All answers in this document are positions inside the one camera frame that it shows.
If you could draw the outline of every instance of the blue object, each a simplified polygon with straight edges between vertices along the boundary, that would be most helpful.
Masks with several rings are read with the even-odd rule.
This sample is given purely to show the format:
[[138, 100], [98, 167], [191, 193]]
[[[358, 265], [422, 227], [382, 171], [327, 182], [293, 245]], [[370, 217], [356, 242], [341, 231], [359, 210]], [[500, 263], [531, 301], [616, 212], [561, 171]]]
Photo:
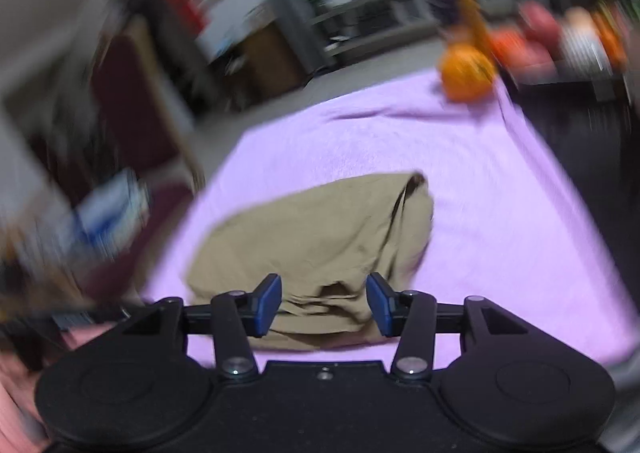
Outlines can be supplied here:
[[385, 337], [392, 337], [392, 319], [390, 299], [382, 289], [382, 285], [372, 274], [366, 279], [367, 303], [378, 325], [380, 333]]
[[275, 276], [258, 298], [255, 311], [255, 337], [267, 335], [282, 301], [282, 278]]

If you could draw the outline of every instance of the chair seat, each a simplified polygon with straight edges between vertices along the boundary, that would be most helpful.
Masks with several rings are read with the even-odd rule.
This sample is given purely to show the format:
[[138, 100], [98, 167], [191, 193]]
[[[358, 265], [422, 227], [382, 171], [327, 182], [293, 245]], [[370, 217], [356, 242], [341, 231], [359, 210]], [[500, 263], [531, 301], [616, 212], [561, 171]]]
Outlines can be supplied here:
[[176, 216], [179, 211], [186, 211], [193, 200], [193, 192], [186, 184], [170, 183], [154, 189], [149, 197], [149, 218], [145, 226], [127, 250], [117, 255], [113, 261], [99, 265], [79, 282], [84, 296], [100, 303], [119, 299], [127, 293], [139, 264], [148, 258], [147, 250], [158, 244], [164, 247], [164, 243], [171, 237], [172, 229], [179, 222]]

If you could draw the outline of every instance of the pink tablecloth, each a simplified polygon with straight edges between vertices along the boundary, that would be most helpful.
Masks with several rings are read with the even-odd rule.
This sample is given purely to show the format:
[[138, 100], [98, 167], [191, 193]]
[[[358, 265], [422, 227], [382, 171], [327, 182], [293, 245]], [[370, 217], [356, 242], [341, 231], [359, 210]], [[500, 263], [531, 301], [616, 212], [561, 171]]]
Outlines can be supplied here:
[[[337, 179], [420, 170], [435, 200], [433, 237], [413, 289], [443, 303], [479, 294], [601, 362], [638, 342], [634, 310], [572, 184], [500, 85], [494, 99], [448, 103], [435, 72], [318, 104], [250, 130], [191, 209], [144, 293], [190, 297], [200, 242], [249, 206]], [[268, 359], [383, 359], [395, 343]], [[212, 362], [208, 338], [189, 353]], [[438, 337], [436, 366], [459, 354]]]

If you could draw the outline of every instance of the chair backrest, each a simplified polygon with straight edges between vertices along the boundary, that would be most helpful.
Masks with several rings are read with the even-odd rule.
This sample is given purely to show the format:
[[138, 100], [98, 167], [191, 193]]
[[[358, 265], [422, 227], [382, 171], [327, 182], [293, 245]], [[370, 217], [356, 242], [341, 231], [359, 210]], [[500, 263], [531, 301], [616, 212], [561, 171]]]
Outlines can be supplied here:
[[156, 86], [158, 61], [146, 22], [134, 18], [97, 58], [91, 86], [99, 117], [114, 138], [124, 165], [137, 175], [181, 156], [197, 190], [204, 174], [182, 140]]

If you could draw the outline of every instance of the grey floor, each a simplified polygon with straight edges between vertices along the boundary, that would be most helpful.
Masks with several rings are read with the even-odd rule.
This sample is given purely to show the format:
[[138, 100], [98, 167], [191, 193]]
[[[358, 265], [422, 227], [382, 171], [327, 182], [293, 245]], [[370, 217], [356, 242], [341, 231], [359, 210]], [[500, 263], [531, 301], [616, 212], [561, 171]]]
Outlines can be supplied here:
[[313, 79], [305, 88], [245, 112], [213, 113], [198, 123], [190, 137], [191, 147], [206, 176], [212, 176], [247, 129], [318, 102], [433, 67], [443, 50], [438, 39], [412, 44]]

